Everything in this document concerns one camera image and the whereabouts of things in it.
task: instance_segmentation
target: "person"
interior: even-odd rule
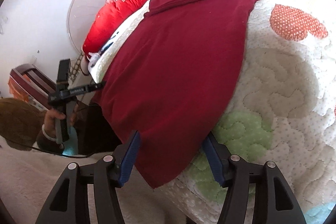
[[[40,111],[15,99],[0,99],[0,135],[17,150],[37,146],[51,153],[88,155],[114,151],[121,144],[97,104],[77,104],[70,118],[70,140],[56,143],[55,119],[65,119],[56,109]]]

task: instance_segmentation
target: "bed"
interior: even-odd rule
[[[149,5],[118,28],[112,46],[91,70],[97,83]],[[335,0],[257,1],[234,94],[212,129],[231,153],[259,164],[276,162],[307,223],[314,224],[323,223],[336,202],[335,12]],[[287,31],[287,22],[294,29]],[[196,223],[207,224],[216,223],[226,193],[202,151],[160,189]],[[247,220],[253,197],[252,187]]]

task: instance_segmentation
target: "wooden chair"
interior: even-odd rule
[[[48,104],[48,94],[55,92],[56,83],[34,65],[23,64],[12,69],[9,81],[17,90],[26,92],[47,109],[51,108]]]

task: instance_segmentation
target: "orange polka dot heart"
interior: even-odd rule
[[[326,38],[328,31],[315,17],[300,9],[276,4],[269,19],[271,28],[286,40],[301,41],[310,32],[316,38]]]

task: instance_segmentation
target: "brown sleeve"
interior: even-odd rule
[[[46,150],[52,153],[63,153],[63,146],[60,144],[57,144],[56,142],[53,142],[51,140],[48,140],[44,135],[42,130],[40,130],[40,133],[37,135],[36,143],[39,146],[40,149]]]

